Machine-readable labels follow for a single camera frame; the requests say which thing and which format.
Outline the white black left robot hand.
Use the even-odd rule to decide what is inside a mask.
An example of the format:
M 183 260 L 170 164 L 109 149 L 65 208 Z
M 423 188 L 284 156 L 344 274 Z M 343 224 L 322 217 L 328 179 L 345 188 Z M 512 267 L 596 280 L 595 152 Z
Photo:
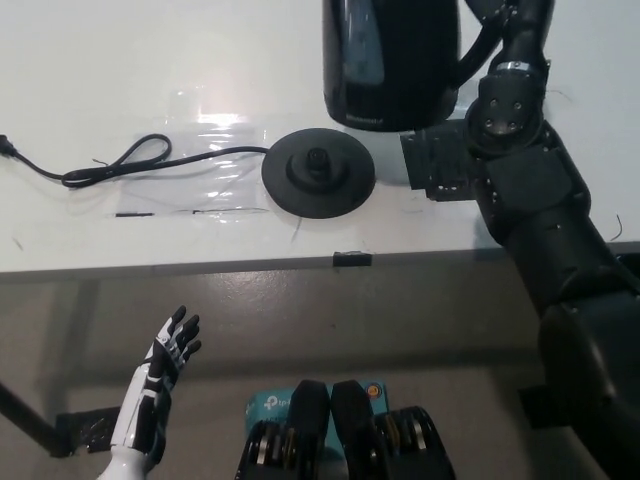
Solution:
M 199 317 L 180 306 L 162 325 L 135 369 L 111 437 L 113 446 L 137 450 L 158 462 L 166 445 L 171 393 L 189 358 L 201 347 Z

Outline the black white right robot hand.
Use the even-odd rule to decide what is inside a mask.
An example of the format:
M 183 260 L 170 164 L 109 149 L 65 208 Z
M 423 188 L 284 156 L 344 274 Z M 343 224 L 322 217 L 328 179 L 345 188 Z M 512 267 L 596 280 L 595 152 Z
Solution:
M 483 26 L 496 27 L 502 49 L 491 62 L 490 69 L 500 64 L 520 62 L 536 70 L 545 70 L 544 56 L 555 2 L 553 0 L 486 1 L 486 12 L 478 19 Z

